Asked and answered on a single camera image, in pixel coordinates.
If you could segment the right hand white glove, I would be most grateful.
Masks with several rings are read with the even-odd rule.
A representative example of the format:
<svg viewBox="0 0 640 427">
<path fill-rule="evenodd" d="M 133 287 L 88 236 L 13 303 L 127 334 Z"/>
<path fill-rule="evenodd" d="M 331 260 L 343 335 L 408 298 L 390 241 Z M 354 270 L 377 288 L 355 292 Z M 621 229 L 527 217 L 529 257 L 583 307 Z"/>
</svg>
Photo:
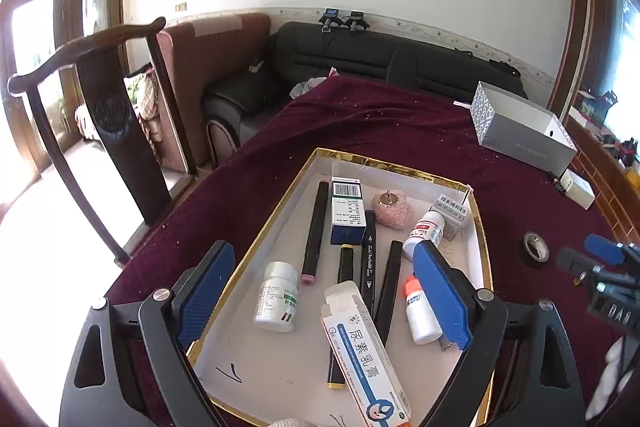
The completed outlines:
<svg viewBox="0 0 640 427">
<path fill-rule="evenodd" d="M 620 337 L 606 352 L 605 368 L 586 410 L 587 421 L 596 418 L 605 410 L 612 394 L 621 392 L 634 373 L 633 369 L 624 365 L 624 349 L 627 345 L 627 338 Z"/>
</svg>

